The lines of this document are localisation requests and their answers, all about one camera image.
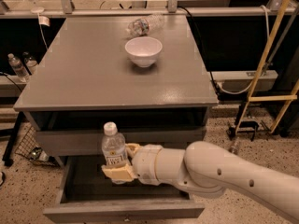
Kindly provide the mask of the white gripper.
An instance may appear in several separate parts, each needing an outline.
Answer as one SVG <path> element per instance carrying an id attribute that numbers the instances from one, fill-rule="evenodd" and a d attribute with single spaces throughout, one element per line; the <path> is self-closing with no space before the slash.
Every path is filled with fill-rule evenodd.
<path id="1" fill-rule="evenodd" d="M 102 166 L 102 171 L 111 180 L 131 182 L 137 179 L 145 185 L 158 186 L 160 182 L 155 173 L 156 158 L 163 147 L 160 145 L 140 146 L 127 143 L 126 151 L 132 159 L 132 165 L 125 163 L 121 167 Z"/>

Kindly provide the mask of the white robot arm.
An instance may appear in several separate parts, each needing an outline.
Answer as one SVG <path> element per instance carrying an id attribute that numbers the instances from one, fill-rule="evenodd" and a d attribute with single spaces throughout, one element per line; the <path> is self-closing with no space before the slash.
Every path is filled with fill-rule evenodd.
<path id="1" fill-rule="evenodd" d="M 299 224 L 299 178 L 241 159 L 228 150 L 204 141 L 185 149 L 160 145 L 128 144 L 131 161 L 104 165 L 112 180 L 145 185 L 168 184 L 205 198 L 218 198 L 232 189 Z"/>

